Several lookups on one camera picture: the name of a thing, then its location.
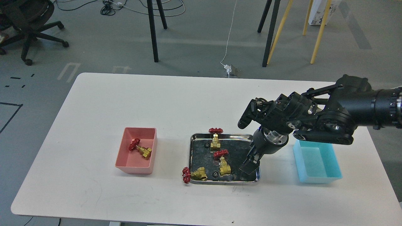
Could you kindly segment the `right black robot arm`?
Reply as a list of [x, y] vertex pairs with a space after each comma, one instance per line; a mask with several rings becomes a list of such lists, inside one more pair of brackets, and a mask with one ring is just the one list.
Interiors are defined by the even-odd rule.
[[260, 127], [239, 167], [248, 175], [265, 154], [284, 147], [291, 133], [298, 140], [350, 145], [359, 126], [400, 129], [401, 86], [373, 90], [367, 78], [345, 74], [334, 85], [310, 88], [303, 94], [281, 94], [271, 101], [251, 99], [237, 125], [244, 129], [251, 121]]

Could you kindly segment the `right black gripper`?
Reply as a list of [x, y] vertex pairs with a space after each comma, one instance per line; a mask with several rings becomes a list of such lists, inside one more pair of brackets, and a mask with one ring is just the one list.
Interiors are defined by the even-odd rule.
[[248, 160], [239, 167], [240, 180], [254, 181], [258, 177], [262, 156], [276, 153], [288, 143], [288, 140], [288, 135], [282, 135], [265, 127], [258, 128], [253, 134]]

